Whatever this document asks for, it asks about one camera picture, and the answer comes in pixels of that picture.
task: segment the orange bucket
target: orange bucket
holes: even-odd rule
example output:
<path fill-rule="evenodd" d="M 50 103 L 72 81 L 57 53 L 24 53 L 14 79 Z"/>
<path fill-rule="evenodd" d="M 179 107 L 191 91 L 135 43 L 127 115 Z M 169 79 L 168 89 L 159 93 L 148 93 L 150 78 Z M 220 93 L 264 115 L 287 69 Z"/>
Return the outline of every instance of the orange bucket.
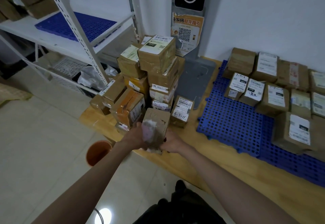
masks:
<path fill-rule="evenodd" d="M 93 167 L 103 159 L 112 149 L 111 144 L 107 140 L 99 140 L 93 143 L 86 154 L 86 160 L 89 166 Z"/>

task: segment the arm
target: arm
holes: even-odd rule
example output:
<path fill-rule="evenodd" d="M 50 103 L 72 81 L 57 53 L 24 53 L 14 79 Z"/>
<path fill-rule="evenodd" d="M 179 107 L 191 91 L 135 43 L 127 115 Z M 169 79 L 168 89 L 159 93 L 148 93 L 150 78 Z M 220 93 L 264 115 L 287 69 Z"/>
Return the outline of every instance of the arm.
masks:
<path fill-rule="evenodd" d="M 141 123 L 132 128 L 113 149 L 44 210 L 33 224 L 86 223 L 123 159 L 146 148 Z"/>
<path fill-rule="evenodd" d="M 197 152 L 170 128 L 160 148 L 186 158 L 235 223 L 298 223 L 266 196 Z"/>

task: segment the forearm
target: forearm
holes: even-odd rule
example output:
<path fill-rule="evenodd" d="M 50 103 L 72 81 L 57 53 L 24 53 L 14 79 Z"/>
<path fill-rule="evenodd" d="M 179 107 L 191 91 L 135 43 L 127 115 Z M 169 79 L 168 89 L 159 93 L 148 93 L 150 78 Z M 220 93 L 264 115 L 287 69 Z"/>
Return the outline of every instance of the forearm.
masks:
<path fill-rule="evenodd" d="M 123 143 L 116 143 L 111 152 L 48 206 L 33 224 L 85 223 L 129 152 Z"/>
<path fill-rule="evenodd" d="M 198 171 L 235 223 L 297 223 L 267 197 L 185 144 L 179 152 Z"/>

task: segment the person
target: person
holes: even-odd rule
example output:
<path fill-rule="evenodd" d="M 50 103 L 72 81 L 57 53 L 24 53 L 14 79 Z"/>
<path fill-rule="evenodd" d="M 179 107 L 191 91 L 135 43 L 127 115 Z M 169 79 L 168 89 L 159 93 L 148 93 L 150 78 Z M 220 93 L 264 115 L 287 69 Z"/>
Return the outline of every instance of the person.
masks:
<path fill-rule="evenodd" d="M 110 153 L 48 206 L 33 224 L 87 222 L 120 163 L 132 150 L 140 148 L 146 149 L 147 145 L 142 139 L 139 122 Z M 160 148 L 187 159 L 235 223 L 298 223 L 267 197 L 185 143 L 170 128 Z M 134 223 L 225 222 L 200 196 L 187 189 L 184 182 L 178 181 L 171 202 L 161 199 Z"/>

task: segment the torn poster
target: torn poster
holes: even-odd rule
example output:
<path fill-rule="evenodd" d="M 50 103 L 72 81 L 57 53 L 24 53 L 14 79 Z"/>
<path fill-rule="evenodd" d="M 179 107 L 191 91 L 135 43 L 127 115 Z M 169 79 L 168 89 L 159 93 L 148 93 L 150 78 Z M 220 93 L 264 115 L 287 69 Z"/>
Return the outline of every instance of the torn poster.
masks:
<path fill-rule="evenodd" d="M 185 56 L 195 49 L 199 42 L 202 32 L 204 17 L 195 15 L 177 15 L 173 12 L 173 25 L 171 36 L 177 36 L 182 46 L 176 49 L 176 54 Z"/>

